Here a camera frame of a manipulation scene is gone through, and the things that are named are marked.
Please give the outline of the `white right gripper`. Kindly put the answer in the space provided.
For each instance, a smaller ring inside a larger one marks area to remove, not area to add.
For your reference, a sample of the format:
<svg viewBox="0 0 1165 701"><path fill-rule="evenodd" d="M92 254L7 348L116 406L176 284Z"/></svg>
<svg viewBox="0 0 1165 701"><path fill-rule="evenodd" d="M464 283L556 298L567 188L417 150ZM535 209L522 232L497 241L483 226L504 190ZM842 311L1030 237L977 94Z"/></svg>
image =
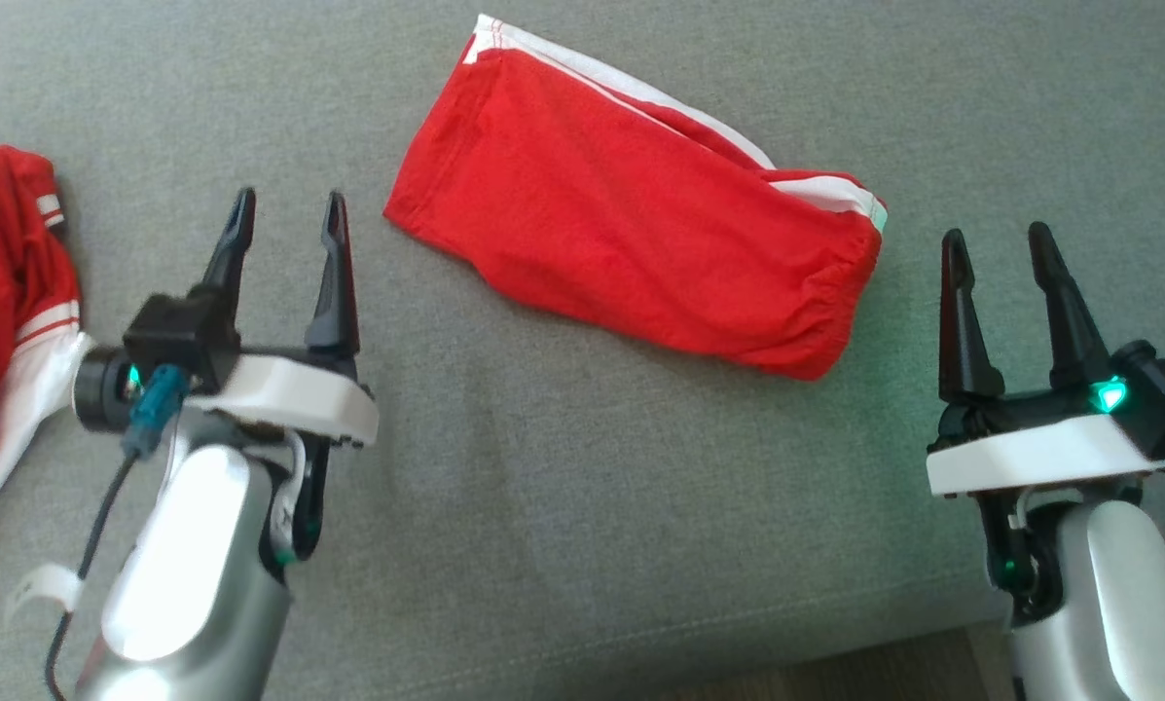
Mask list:
<svg viewBox="0 0 1165 701"><path fill-rule="evenodd" d="M1111 377L1109 352L1052 231L1033 222L1028 243L1048 320L1050 387L1086 387L997 398L1004 377L977 320L967 243L962 231L951 228L942 236L938 344L938 395L951 403L929 444L934 496L1165 473L1165 456L1148 456L1116 420L1129 403L1128 387L1094 385Z"/></svg>

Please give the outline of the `red shorts white stripe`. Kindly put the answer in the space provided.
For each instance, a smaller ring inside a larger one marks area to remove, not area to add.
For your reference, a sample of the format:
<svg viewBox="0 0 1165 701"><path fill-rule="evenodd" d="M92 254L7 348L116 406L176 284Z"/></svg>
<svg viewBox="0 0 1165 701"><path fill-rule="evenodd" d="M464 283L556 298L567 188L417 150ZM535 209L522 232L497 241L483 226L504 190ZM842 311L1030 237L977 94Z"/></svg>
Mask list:
<svg viewBox="0 0 1165 701"><path fill-rule="evenodd" d="M775 167L707 112L483 14L383 214L521 305L802 381L843 355L888 225L850 174Z"/></svg>

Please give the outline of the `grey sofa seat cushion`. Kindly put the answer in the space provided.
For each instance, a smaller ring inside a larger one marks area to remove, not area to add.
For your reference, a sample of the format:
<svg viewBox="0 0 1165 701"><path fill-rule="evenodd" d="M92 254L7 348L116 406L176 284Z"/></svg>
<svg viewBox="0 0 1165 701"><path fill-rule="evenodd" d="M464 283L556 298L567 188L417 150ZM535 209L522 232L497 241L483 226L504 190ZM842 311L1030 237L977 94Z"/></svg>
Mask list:
<svg viewBox="0 0 1165 701"><path fill-rule="evenodd" d="M821 382L538 314L384 221L480 14L885 201ZM638 698L1001 618L924 470L948 228L1012 389L1050 367L1036 219L1107 342L1165 354L1165 0L0 0L0 143L52 160L103 339L250 185L239 328L297 345L346 194L381 433L334 459L268 701Z"/></svg>

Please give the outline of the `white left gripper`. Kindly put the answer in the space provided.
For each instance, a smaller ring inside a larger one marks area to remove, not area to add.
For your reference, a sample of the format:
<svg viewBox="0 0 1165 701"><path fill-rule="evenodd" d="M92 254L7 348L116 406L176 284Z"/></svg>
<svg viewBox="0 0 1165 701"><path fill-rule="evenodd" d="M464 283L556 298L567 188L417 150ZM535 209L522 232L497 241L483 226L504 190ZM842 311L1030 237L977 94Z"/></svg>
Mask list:
<svg viewBox="0 0 1165 701"><path fill-rule="evenodd" d="M220 302L230 323L236 320L243 259L253 240L256 205L256 191L240 187L209 265L192 289L195 296L209 293ZM308 348L315 353L359 353L350 215L343 192L329 194L320 242L327 259L315 314L308 325ZM354 378L276 355L241 355L221 390L191 395L183 405L217 410L241 422L361 444L376 442L381 424L376 402Z"/></svg>

